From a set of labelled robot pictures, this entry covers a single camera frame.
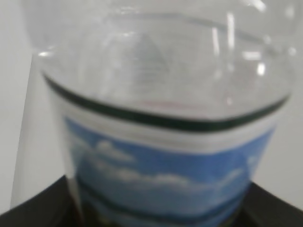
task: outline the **clear plastic bottle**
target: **clear plastic bottle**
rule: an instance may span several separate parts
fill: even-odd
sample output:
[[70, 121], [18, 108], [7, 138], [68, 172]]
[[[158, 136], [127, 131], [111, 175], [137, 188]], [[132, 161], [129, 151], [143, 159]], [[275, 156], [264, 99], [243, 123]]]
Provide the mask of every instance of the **clear plastic bottle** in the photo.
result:
[[232, 223], [291, 93], [300, 1], [23, 3], [88, 227]]

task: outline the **white wall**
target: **white wall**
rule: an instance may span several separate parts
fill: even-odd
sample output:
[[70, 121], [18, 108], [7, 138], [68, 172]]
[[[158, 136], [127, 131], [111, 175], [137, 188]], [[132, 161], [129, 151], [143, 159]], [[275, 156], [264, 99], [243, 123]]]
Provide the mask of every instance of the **white wall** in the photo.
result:
[[294, 39], [297, 82], [285, 118], [264, 155], [255, 181], [303, 209], [303, 22]]
[[10, 206], [31, 51], [16, 0], [0, 0], [0, 213]]
[[11, 207], [40, 193], [64, 174], [46, 84], [32, 62]]

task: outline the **white stripe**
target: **white stripe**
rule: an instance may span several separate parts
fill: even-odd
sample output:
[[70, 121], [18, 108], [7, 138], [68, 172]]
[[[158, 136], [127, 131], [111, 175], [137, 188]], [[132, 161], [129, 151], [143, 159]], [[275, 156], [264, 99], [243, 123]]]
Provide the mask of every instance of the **white stripe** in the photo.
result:
[[241, 146], [273, 129], [283, 113], [275, 113], [236, 129], [215, 133], [190, 133], [127, 122], [81, 109], [52, 92], [60, 115], [84, 128], [118, 140], [176, 153], [214, 154]]

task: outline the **white cloud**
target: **white cloud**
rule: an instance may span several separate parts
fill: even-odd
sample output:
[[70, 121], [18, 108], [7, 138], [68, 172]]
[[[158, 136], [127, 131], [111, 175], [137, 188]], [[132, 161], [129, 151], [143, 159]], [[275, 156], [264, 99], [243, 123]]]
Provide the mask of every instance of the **white cloud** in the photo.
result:
[[100, 160], [91, 160], [105, 177], [140, 188], [170, 186], [177, 189], [201, 189], [202, 185], [173, 174], [144, 175], [130, 168], [117, 168]]
[[72, 133], [69, 134], [69, 142], [71, 147], [81, 148], [88, 152], [92, 151], [92, 147], [85, 140]]
[[97, 159], [91, 159], [94, 166], [102, 172], [102, 174], [112, 180], [121, 181], [140, 189], [150, 189], [155, 187], [169, 187], [177, 191], [184, 192], [201, 192], [204, 190], [216, 191], [222, 190], [228, 186], [233, 180], [243, 174], [243, 170], [235, 169], [222, 180], [214, 183], [194, 182], [191, 179], [174, 174], [157, 174], [144, 175], [130, 168], [117, 168], [107, 162]]
[[113, 160], [123, 161], [123, 162], [135, 162], [135, 158], [129, 154], [126, 154], [122, 150], [116, 149], [113, 144], [108, 140], [102, 140], [96, 146], [96, 151]]
[[240, 168], [239, 169], [234, 169], [226, 177], [224, 177], [222, 180], [218, 181], [216, 183], [216, 185], [219, 188], [225, 187], [225, 186], [229, 185], [233, 180], [240, 177], [242, 174], [243, 174], [242, 169], [240, 169]]

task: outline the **black base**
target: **black base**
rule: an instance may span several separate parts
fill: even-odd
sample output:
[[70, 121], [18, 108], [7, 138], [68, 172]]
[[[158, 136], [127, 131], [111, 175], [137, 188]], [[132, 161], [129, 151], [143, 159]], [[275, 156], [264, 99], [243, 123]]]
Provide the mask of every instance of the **black base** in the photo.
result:
[[[0, 227], [81, 227], [66, 178], [2, 215]], [[303, 227], [303, 212], [253, 183], [234, 227]]]

